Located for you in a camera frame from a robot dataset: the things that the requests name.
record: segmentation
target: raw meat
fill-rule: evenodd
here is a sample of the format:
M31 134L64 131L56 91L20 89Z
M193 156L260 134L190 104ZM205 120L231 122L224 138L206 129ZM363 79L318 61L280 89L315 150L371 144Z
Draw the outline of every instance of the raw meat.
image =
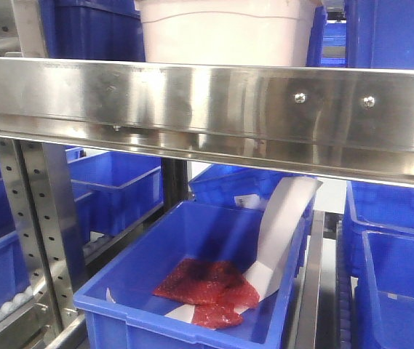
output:
M259 295L232 262L185 259L154 294L195 305L193 324L222 329L242 323L236 306L256 308Z
M242 324L244 318L234 312L233 303L196 305L192 324L209 329L224 329Z
M235 286L226 287L218 298L219 303L233 303L235 306L248 308L258 307L260 295L254 286L241 275L241 282Z
M183 260L155 289L154 294L191 305L215 304L228 286L242 284L231 262Z

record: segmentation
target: red meat slice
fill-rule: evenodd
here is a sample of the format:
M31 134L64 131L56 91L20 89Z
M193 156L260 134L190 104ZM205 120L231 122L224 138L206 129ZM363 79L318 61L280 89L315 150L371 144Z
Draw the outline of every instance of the red meat slice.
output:
M258 307L260 295L254 286L241 275L241 283L233 287L226 287L218 299L219 303L233 303L248 308Z
M224 329L242 324L244 318L234 312L233 303L196 305L192 324L209 329Z
M185 259L154 290L154 294L195 305L192 324L223 329L242 323L238 305L258 306L259 295L232 262Z
M231 262L185 259L154 290L154 294L192 305L214 304L228 286L242 283Z

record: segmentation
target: metal beam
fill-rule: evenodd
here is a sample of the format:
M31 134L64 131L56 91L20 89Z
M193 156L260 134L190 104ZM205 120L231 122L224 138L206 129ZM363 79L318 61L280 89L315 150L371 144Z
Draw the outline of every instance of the metal beam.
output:
M0 136L414 185L414 71L2 59Z

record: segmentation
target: perforated metal post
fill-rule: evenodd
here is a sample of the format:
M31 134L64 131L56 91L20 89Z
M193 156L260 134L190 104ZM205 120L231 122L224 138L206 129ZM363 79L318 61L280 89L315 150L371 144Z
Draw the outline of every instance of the perforated metal post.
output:
M73 293L87 280L65 148L21 141L58 307L66 328L77 317Z
M63 330L63 325L19 141L0 138L0 165L36 300L37 316L47 318L45 339L52 340Z

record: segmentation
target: stainless steel shelf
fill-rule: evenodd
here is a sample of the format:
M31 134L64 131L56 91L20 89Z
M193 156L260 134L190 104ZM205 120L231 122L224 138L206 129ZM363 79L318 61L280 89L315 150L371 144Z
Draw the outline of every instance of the stainless steel shelf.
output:
M0 58L0 136L414 185L414 71Z

